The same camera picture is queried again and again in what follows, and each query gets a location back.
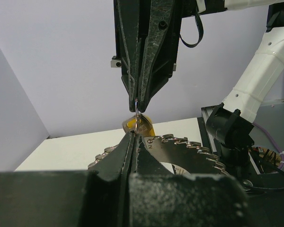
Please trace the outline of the large silver keyring disc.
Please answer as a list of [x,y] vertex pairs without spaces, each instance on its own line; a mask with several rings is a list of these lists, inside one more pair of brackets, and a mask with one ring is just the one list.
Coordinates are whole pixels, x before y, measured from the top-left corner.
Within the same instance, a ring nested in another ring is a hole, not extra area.
[[89,171],[100,174],[126,169],[137,175],[228,175],[219,157],[199,142],[173,134],[144,137],[133,131],[88,165]]

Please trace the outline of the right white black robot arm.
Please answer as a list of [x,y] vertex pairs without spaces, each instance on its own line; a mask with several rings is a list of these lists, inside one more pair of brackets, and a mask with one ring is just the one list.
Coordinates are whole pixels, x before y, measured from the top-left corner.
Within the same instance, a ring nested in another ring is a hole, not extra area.
[[116,56],[139,131],[142,113],[175,69],[182,19],[193,16],[198,38],[204,36],[201,16],[268,5],[266,31],[259,48],[232,91],[206,121],[206,130],[221,145],[224,171],[248,163],[254,141],[250,137],[258,109],[284,70],[284,0],[116,0],[114,1]]

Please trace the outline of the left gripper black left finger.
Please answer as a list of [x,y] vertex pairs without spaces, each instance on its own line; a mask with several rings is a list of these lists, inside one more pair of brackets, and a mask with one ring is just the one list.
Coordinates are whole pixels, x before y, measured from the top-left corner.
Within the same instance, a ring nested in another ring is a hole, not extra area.
[[0,227],[128,227],[135,134],[89,170],[0,173]]

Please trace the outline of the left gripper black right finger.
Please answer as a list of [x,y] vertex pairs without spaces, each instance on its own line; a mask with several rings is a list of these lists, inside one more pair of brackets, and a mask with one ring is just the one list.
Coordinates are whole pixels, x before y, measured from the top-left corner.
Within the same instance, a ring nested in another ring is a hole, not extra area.
[[246,227],[247,196],[228,175],[130,175],[132,227]]

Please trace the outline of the yellow tagged key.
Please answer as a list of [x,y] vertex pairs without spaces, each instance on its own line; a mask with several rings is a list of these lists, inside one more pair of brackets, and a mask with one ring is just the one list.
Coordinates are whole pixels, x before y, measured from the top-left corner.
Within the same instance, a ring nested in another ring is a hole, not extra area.
[[136,131],[136,129],[138,130],[137,133],[140,135],[143,135],[144,137],[151,137],[151,136],[155,136],[155,131],[154,131],[154,127],[152,124],[152,121],[150,119],[150,117],[139,113],[139,120],[138,123],[136,123],[136,117],[135,115],[127,120],[125,120],[122,123],[122,128],[124,130],[125,133],[128,133],[130,131]]

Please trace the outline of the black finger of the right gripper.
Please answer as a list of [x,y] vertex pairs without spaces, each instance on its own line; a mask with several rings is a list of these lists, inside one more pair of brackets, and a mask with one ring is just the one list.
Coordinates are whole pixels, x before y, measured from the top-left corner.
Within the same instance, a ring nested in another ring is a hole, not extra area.
[[145,39],[138,85],[138,109],[144,113],[152,97],[168,82],[169,57],[161,53],[170,22],[174,0],[152,0],[148,35]]
[[119,45],[122,80],[129,96],[129,110],[135,112],[139,75],[139,13],[138,0],[115,0],[115,29]]

